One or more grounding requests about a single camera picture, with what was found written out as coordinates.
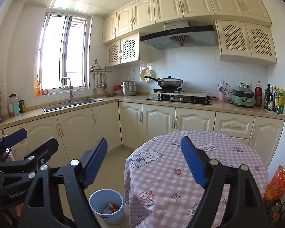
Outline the person's left hand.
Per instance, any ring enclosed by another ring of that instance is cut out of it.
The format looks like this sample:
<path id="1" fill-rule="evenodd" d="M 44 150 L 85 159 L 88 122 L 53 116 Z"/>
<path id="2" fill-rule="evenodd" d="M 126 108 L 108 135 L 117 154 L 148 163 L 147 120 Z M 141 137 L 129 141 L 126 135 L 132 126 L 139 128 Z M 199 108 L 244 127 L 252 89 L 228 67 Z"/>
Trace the person's left hand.
<path id="1" fill-rule="evenodd" d="M 23 204 L 20 204 L 1 211 L 11 227 L 18 227 L 23 206 Z"/>

